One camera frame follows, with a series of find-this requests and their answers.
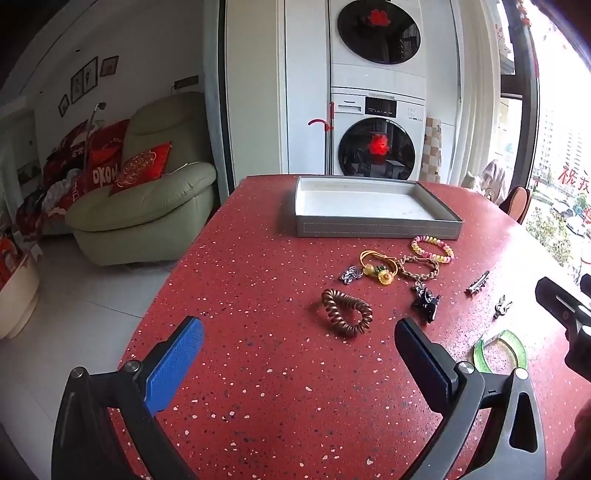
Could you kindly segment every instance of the washing machine door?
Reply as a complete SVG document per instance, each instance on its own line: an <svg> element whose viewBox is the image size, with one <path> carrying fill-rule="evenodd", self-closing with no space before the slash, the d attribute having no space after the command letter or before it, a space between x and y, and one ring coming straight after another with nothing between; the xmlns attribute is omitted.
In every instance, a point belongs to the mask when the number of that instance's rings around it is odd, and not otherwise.
<svg viewBox="0 0 591 480"><path fill-rule="evenodd" d="M337 29L352 51L374 63L402 63L414 57L421 45L411 16L387 0L349 3L339 14Z"/></svg>
<svg viewBox="0 0 591 480"><path fill-rule="evenodd" d="M344 175L408 180L415 164L413 142L395 122L365 118L352 125L339 143Z"/></svg>

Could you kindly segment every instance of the blue gripper pad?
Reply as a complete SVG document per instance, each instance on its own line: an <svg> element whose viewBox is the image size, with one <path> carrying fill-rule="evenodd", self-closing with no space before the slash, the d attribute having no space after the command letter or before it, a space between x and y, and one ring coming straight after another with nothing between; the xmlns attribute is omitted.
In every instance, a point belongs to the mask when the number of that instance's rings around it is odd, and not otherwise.
<svg viewBox="0 0 591 480"><path fill-rule="evenodd" d="M441 345L431 342L413 319L396 323L394 343L429 408L445 415L457 385L452 357Z"/></svg>
<svg viewBox="0 0 591 480"><path fill-rule="evenodd" d="M193 318L150 373L144 401L152 415L168 407L201 350L204 337L201 320Z"/></svg>

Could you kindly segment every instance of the hair clip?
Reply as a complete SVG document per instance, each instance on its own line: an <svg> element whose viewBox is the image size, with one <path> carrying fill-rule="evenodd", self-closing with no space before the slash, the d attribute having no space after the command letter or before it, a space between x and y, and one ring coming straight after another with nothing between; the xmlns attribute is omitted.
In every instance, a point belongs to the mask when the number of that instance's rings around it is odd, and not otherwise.
<svg viewBox="0 0 591 480"><path fill-rule="evenodd" d="M467 289L466 292L469 293L470 295L474 295L477 291L481 291L482 288L486 285L486 281L488 279L488 275L491 272L489 270L486 270L478 280L476 280L472 285L470 285Z"/></svg>

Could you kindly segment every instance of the curtain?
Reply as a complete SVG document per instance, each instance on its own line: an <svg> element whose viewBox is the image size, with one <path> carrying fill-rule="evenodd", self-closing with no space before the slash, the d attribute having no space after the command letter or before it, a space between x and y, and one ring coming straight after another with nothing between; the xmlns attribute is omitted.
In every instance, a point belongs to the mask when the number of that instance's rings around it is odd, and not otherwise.
<svg viewBox="0 0 591 480"><path fill-rule="evenodd" d="M488 0L452 0L460 53L460 108L449 183L479 174L494 149L501 103L501 60Z"/></svg>

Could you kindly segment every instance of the tiled floor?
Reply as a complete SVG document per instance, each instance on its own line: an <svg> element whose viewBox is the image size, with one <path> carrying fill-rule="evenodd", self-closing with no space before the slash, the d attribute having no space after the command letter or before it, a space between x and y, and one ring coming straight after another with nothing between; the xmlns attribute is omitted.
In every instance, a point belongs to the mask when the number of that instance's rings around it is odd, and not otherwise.
<svg viewBox="0 0 591 480"><path fill-rule="evenodd" d="M72 236L41 244L40 296L13 340L0 340L0 421L39 480L50 480L51 443L73 367L117 368L170 264L97 267Z"/></svg>

